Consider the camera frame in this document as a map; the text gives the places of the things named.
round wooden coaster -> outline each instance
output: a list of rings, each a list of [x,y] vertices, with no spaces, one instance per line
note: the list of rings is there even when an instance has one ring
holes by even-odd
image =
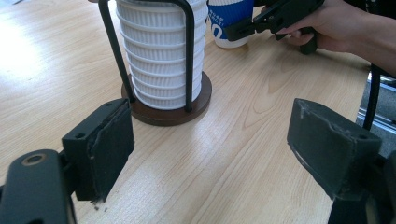
[[[212,95],[212,83],[205,72],[202,72],[201,84],[201,92],[192,102],[191,112],[186,112],[184,107],[175,110],[159,110],[146,106],[140,102],[139,99],[137,99],[134,94],[134,86],[131,84],[134,98],[136,99],[133,103],[131,103],[132,116],[142,122],[155,126],[175,126],[195,119],[205,111],[209,105],[210,97]],[[124,98],[128,98],[124,85],[122,85],[121,88],[121,95]]]

